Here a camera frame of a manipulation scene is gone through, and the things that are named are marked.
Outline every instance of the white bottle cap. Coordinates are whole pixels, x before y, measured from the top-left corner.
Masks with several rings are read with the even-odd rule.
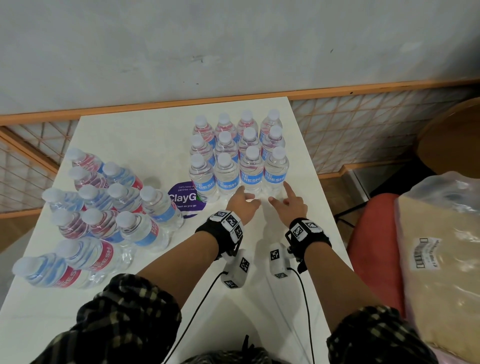
[[[156,189],[152,186],[144,186],[140,191],[140,198],[146,202],[156,199]]]
[[[137,217],[130,211],[122,211],[117,215],[115,221],[121,228],[127,229],[135,225]]]
[[[88,176],[88,171],[80,166],[76,166],[70,168],[68,171],[68,176],[74,180],[81,180],[82,178],[86,178]]]
[[[248,128],[245,128],[245,130],[243,131],[243,138],[245,140],[248,140],[249,142],[251,142],[252,140],[255,140],[256,137],[257,137],[257,132],[251,126],[249,126]]]
[[[64,196],[64,193],[65,192],[58,188],[50,187],[43,191],[42,198],[47,202],[59,202]]]
[[[52,214],[51,222],[53,225],[66,226],[73,220],[73,213],[64,209],[59,209]]]
[[[250,146],[247,148],[245,154],[247,155],[248,159],[255,160],[260,156],[260,149],[255,146]]]
[[[228,125],[230,123],[230,116],[226,112],[222,112],[218,116],[218,123],[220,125]]]
[[[270,133],[268,135],[274,139],[279,139],[282,136],[282,132],[282,127],[275,125],[270,128]]]
[[[190,137],[190,142],[192,143],[193,147],[201,148],[204,146],[205,140],[200,134],[197,134]]]
[[[277,109],[271,109],[268,112],[268,118],[270,120],[278,120],[280,119],[280,112]]]
[[[12,273],[19,277],[28,277],[36,273],[39,261],[36,256],[24,256],[18,259],[12,267]]]
[[[102,221],[103,212],[96,208],[89,208],[82,214],[82,220],[88,225],[97,225]]]
[[[78,195],[85,200],[93,200],[98,195],[98,188],[91,184],[86,184],[85,186],[80,187]]]
[[[119,167],[118,164],[116,164],[116,163],[107,162],[107,163],[105,163],[105,165],[103,166],[103,172],[104,172],[107,176],[115,176],[115,175],[117,175],[117,174],[120,173],[120,167]]]
[[[205,115],[195,116],[195,125],[197,126],[197,128],[203,129],[204,127],[207,126],[207,124],[208,122]]]
[[[220,153],[216,159],[218,164],[222,167],[228,167],[232,162],[232,157],[228,153]]]
[[[81,247],[78,240],[66,239],[59,242],[53,252],[62,258],[71,258],[78,254]]]
[[[114,183],[108,188],[107,193],[113,198],[120,198],[124,197],[128,193],[128,190],[120,183]]]
[[[282,146],[276,146],[273,148],[272,156],[275,159],[283,159],[287,155],[285,148]]]
[[[81,161],[84,160],[86,156],[87,154],[84,151],[74,147],[68,148],[67,152],[65,153],[65,158],[69,160]]]
[[[253,119],[253,113],[250,110],[244,110],[241,112],[241,119],[249,122]]]
[[[229,144],[232,141],[232,134],[230,132],[220,132],[218,140],[222,144]]]
[[[192,167],[201,168],[205,164],[204,157],[200,153],[195,153],[190,157],[192,161]]]

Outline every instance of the plaid sleeve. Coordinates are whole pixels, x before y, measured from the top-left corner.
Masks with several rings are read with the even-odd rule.
[[[181,321],[175,299],[132,274],[112,278],[84,304],[77,324],[57,335],[34,363],[160,363]]]
[[[347,316],[327,339],[331,364],[438,364],[417,333],[387,306],[364,307]]]

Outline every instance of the hand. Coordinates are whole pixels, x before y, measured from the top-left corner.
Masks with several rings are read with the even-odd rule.
[[[245,186],[240,186],[227,204],[227,210],[235,212],[243,225],[247,225],[260,207],[260,200],[253,200],[254,194],[246,194]]]
[[[283,224],[290,228],[290,223],[296,218],[306,218],[308,206],[303,203],[303,198],[297,197],[295,192],[287,182],[283,182],[285,191],[287,191],[288,198],[283,200],[283,203],[274,197],[269,197],[268,202],[275,208],[278,217]]]

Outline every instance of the person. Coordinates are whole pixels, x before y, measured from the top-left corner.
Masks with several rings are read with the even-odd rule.
[[[288,183],[284,187],[288,197],[270,197],[269,202],[291,228],[292,222],[306,219],[308,208]],[[228,202],[227,210],[243,226],[260,207],[253,198],[240,187]],[[113,277],[80,308],[76,325],[56,336],[34,363],[161,363],[175,343],[181,308],[211,263],[228,249],[205,230],[199,228],[138,274]],[[382,305],[323,236],[304,249],[303,261],[332,332],[327,339],[330,363],[436,363],[399,312]],[[203,353],[185,363],[275,362],[264,348],[247,346]]]

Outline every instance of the water bottle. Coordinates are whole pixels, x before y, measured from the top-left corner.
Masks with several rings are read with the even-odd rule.
[[[94,237],[124,247],[128,242],[120,234],[120,229],[115,222],[118,214],[118,211],[100,211],[90,208],[82,214],[82,220],[89,226]]]
[[[42,198],[50,206],[52,212],[63,209],[71,212],[85,210],[84,201],[77,192],[65,192],[58,188],[47,188]]]
[[[237,144],[233,141],[232,136],[229,132],[220,132],[218,135],[218,140],[215,147],[215,155],[218,156],[221,153],[228,153],[232,160],[235,163],[239,161],[239,148]]]
[[[230,121],[230,116],[226,112],[222,112],[218,116],[218,124],[215,128],[215,137],[218,143],[218,135],[221,132],[229,132],[232,135],[232,140],[238,144],[239,136],[237,134],[237,128]]]
[[[248,127],[243,132],[243,137],[239,141],[239,154],[240,159],[243,158],[243,155],[247,151],[247,148],[250,146],[255,146],[260,150],[260,154],[262,151],[262,144],[260,143],[260,139],[258,138],[257,132],[254,128]]]
[[[12,273],[23,277],[35,287],[86,289],[99,285],[107,276],[103,272],[73,269],[55,253],[41,256],[24,256],[18,259]]]
[[[260,157],[260,150],[250,146],[240,161],[240,179],[245,186],[245,192],[258,196],[262,189],[264,175],[264,160]]]
[[[74,180],[77,191],[86,184],[91,184],[98,188],[108,187],[107,179],[103,174],[87,171],[80,166],[71,168],[68,171],[68,176]]]
[[[264,167],[263,187],[269,196],[275,197],[282,191],[282,182],[285,180],[289,165],[285,148],[282,146],[274,148]]]
[[[282,122],[280,121],[280,112],[277,109],[271,109],[268,112],[267,117],[260,125],[260,142],[264,141],[264,138],[268,135],[272,126],[275,125],[282,127]]]
[[[200,134],[203,139],[210,144],[212,149],[215,148],[215,131],[213,130],[212,126],[207,123],[207,118],[204,115],[198,115],[195,118],[195,126],[193,127],[192,134]]]
[[[113,206],[118,212],[130,211],[133,213],[142,212],[142,199],[140,191],[133,187],[126,187],[120,183],[114,183],[108,190],[108,194],[113,198]]]
[[[72,161],[72,167],[80,166],[89,172],[103,173],[103,162],[94,154],[71,147],[65,153],[65,158]]]
[[[91,184],[86,184],[78,190],[78,195],[85,202],[86,208],[96,208],[100,211],[116,211],[116,208],[113,207],[113,198],[108,194],[106,188],[96,188]]]
[[[190,155],[195,153],[200,153],[206,162],[210,163],[212,166],[215,165],[215,154],[213,153],[212,146],[208,144],[201,135],[192,135],[190,137],[192,142],[192,147],[190,148]]]
[[[262,158],[267,158],[272,154],[275,147],[282,146],[285,148],[285,139],[282,136],[282,128],[278,125],[272,126],[270,133],[265,136],[262,142]]]
[[[213,167],[205,162],[201,154],[191,156],[190,179],[203,202],[214,202],[218,199]]]
[[[183,225],[183,215],[168,194],[158,191],[151,186],[145,186],[140,191],[140,197],[142,198],[144,211],[160,227],[164,227],[169,231],[175,231]]]
[[[53,251],[73,269],[115,273],[125,271],[132,262],[128,250],[97,238],[62,240]]]
[[[253,114],[250,110],[244,110],[241,113],[240,121],[237,124],[237,133],[239,135],[239,139],[243,137],[243,131],[246,128],[253,128],[255,133],[258,134],[258,124],[253,118]]]
[[[103,173],[107,177],[108,185],[120,183],[127,187],[133,187],[141,190],[143,182],[130,169],[120,167],[113,162],[107,162],[103,166]]]
[[[168,233],[148,215],[120,212],[117,224],[124,239],[151,252],[165,250],[169,243]]]
[[[93,236],[88,225],[82,220],[79,212],[57,210],[52,214],[51,222],[59,227],[60,234],[66,239]]]
[[[239,165],[232,160],[230,154],[218,155],[214,171],[220,193],[226,196],[234,194],[239,186]]]

